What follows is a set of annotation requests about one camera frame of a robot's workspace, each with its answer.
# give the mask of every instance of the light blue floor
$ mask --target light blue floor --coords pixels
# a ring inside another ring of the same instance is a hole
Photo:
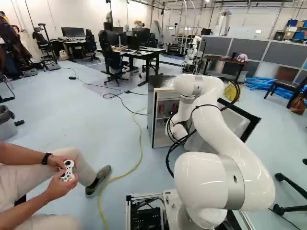
[[[106,78],[105,74],[68,61],[62,67],[74,68],[85,82]],[[179,67],[161,64],[160,72],[178,74]],[[103,99],[84,87],[78,80],[69,80],[70,69],[40,72],[39,75],[14,81],[16,99],[6,103],[16,113],[17,120],[25,124],[18,127],[19,134],[8,141],[31,149],[48,151],[67,146],[81,149],[85,159],[98,170],[106,164],[113,168],[112,177],[132,168],[140,156],[139,130],[132,121],[132,114],[119,99]],[[147,93],[147,85],[133,91]],[[247,145],[261,158],[272,174],[282,172],[299,185],[307,188],[307,116],[299,116],[286,109],[287,101],[279,96],[263,99],[265,92],[242,89],[237,105],[262,118],[251,134]],[[147,106],[147,97],[134,94],[121,96],[131,110]],[[111,230],[125,228],[125,198],[127,194],[162,192],[174,188],[173,179],[165,167],[167,148],[151,149],[146,129],[147,120],[137,116],[143,131],[144,158],[131,175],[111,183],[106,189],[102,206]],[[173,154],[171,162],[182,152]],[[28,194],[34,197],[45,190],[48,182]],[[285,183],[276,182],[276,202],[281,206],[304,205],[297,192]],[[56,200],[39,213],[73,214],[84,229],[104,229],[100,218],[97,197],[87,199],[84,188],[78,185],[67,196]],[[295,229],[269,210],[249,213],[255,229]],[[307,229],[305,213],[286,213],[285,217],[301,229]]]

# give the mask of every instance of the white game controller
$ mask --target white game controller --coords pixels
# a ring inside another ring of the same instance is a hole
[[[64,182],[68,182],[75,179],[75,175],[72,173],[72,169],[75,166],[75,162],[73,160],[64,161],[66,165],[66,172],[60,177],[60,179]]]

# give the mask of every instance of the white wall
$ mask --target white wall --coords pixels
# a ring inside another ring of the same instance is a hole
[[[201,2],[199,0],[193,1],[195,4],[195,7],[200,7]],[[300,6],[301,1],[298,1],[295,3],[295,6]],[[307,1],[303,1],[303,7],[307,7]],[[187,1],[188,8],[188,16],[187,16],[187,23],[186,24],[192,24],[194,22],[194,16],[200,13],[199,9],[194,10],[193,6],[190,4],[189,1]],[[230,11],[232,12],[231,20],[230,20],[230,27],[246,27],[250,29],[257,29],[257,30],[262,30],[261,34],[257,35],[257,38],[260,39],[267,39],[270,35],[273,23],[276,19],[276,15],[278,14],[279,11],[279,6],[280,3],[267,3],[266,5],[274,5],[276,8],[264,8],[264,7],[251,7],[249,9],[249,12],[247,14],[247,7],[245,8],[230,8]],[[290,6],[291,3],[285,3],[285,6]],[[182,7],[182,2],[177,2],[177,3],[169,3],[167,4],[168,7],[178,9]],[[211,17],[212,10],[210,8],[208,9],[203,9],[201,13],[201,21],[200,25],[203,28],[210,28],[214,29],[215,26],[217,25],[219,14],[222,8],[214,8],[213,14],[212,14],[212,19],[209,27],[209,21]],[[300,10],[299,14],[298,9],[290,9],[290,8],[283,8],[280,15],[279,19],[276,23],[275,29],[276,30],[283,30],[287,21],[293,17],[293,19],[296,18],[298,20],[307,20],[307,10]],[[170,24],[174,23],[179,23],[180,19],[180,11],[166,11],[165,12],[165,21],[168,24],[169,21],[169,15],[171,15],[170,19]],[[184,24],[185,21],[185,10],[183,11],[182,14],[182,20],[181,20],[181,25]],[[174,31],[167,31],[165,28],[165,34],[169,35],[174,33]]]
[[[0,10],[4,11],[11,21],[28,33],[22,34],[22,40],[34,57],[40,55],[34,40],[32,39],[33,27],[24,0],[0,0]],[[13,4],[16,8],[19,21],[17,20]],[[105,0],[27,0],[29,11],[34,27],[38,23],[45,23],[50,39],[62,36],[61,27],[82,27],[91,29],[95,40],[98,41],[98,33],[103,30],[103,22],[110,11],[109,4]],[[130,28],[134,26],[135,20],[145,23],[149,28],[151,7],[130,1],[128,8],[126,0],[112,0],[112,12],[114,26],[125,26],[127,24],[127,11]]]

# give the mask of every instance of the gray sneaker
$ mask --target gray sneaker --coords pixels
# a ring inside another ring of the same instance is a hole
[[[100,169],[94,182],[85,188],[85,194],[87,196],[92,195],[96,191],[96,188],[111,174],[111,171],[112,169],[110,165]]]

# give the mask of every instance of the extension cord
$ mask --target extension cord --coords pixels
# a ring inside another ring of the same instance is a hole
[[[107,224],[106,217],[105,217],[105,215],[104,215],[104,213],[103,213],[103,211],[102,211],[102,207],[101,207],[101,197],[102,197],[102,194],[103,194],[105,188],[109,185],[109,183],[111,183],[111,182],[113,182],[113,181],[115,181],[115,180],[117,180],[117,179],[120,179],[120,178],[123,178],[123,177],[129,175],[130,173],[132,173],[134,170],[136,170],[136,169],[138,168],[138,166],[140,165],[140,163],[141,163],[141,161],[142,161],[142,158],[143,158],[143,148],[142,148],[142,127],[141,127],[141,125],[135,120],[135,115],[136,115],[138,112],[143,111],[144,109],[145,109],[145,108],[140,109],[139,111],[133,113],[133,116],[132,116],[132,119],[133,119],[134,123],[136,123],[136,124],[138,125],[139,129],[140,129],[140,140],[139,140],[139,144],[140,144],[141,157],[140,157],[138,163],[137,163],[132,169],[130,169],[128,172],[126,172],[125,174],[122,174],[122,175],[120,175],[120,176],[117,176],[117,177],[114,177],[114,178],[108,180],[108,181],[104,184],[104,186],[102,187],[102,189],[101,189],[101,191],[100,191],[100,194],[99,194],[99,196],[98,196],[98,208],[99,208],[99,212],[100,212],[100,215],[101,215],[102,220],[103,220],[103,222],[104,222],[104,225],[105,225],[105,229],[106,229],[106,230],[109,230],[109,226],[108,226],[108,224]]]

